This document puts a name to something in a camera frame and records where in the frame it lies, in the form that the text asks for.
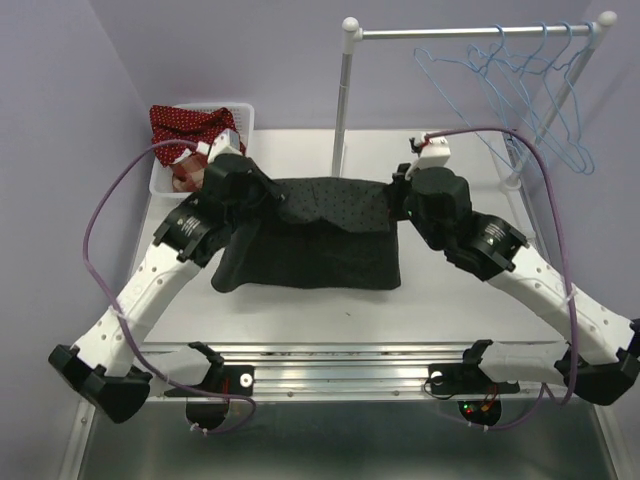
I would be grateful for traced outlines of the dark dotted skirt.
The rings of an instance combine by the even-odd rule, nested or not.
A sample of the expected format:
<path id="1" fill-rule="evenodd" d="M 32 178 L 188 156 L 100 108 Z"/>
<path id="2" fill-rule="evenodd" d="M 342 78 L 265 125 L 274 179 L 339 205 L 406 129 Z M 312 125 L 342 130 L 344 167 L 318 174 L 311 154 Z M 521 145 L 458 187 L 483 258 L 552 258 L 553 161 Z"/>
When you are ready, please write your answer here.
<path id="1" fill-rule="evenodd" d="M 282 179 L 284 200 L 238 226 L 211 279 L 244 284 L 389 291 L 401 284 L 388 185 L 344 178 Z"/>

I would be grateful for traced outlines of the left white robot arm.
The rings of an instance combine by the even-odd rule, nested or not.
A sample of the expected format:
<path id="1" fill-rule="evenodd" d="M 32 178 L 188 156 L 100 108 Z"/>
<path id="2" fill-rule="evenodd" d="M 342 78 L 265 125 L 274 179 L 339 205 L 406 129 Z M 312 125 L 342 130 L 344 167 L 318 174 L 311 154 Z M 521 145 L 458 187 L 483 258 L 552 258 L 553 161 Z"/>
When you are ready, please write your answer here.
<path id="1" fill-rule="evenodd" d="M 224 360 L 202 342 L 191 342 L 153 361 L 140 346 L 176 295 L 229 242 L 244 221 L 272 207 L 276 185 L 245 156 L 220 154 L 202 188 L 173 209 L 154 234 L 141 264 L 110 307 L 71 345 L 58 345 L 49 364 L 80 396 L 121 424 L 152 396 L 180 389 L 228 403 L 221 386 Z"/>

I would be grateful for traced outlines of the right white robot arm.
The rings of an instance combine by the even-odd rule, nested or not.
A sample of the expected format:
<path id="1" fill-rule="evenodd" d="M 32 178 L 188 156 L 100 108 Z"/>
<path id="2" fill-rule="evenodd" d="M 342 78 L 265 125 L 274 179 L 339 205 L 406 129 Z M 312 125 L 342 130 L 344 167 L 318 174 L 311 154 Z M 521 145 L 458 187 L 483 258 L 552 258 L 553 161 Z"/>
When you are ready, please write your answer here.
<path id="1" fill-rule="evenodd" d="M 434 251 L 456 268 L 506 293 L 557 331 L 547 344 L 478 340 L 458 363 L 436 364 L 429 382 L 437 396 L 473 395 L 521 382 L 571 388 L 608 406 L 639 376 L 639 323 L 603 307 L 563 277 L 500 217 L 472 208 L 468 182 L 445 167 L 402 164 L 389 186 L 392 213 L 408 220 Z"/>

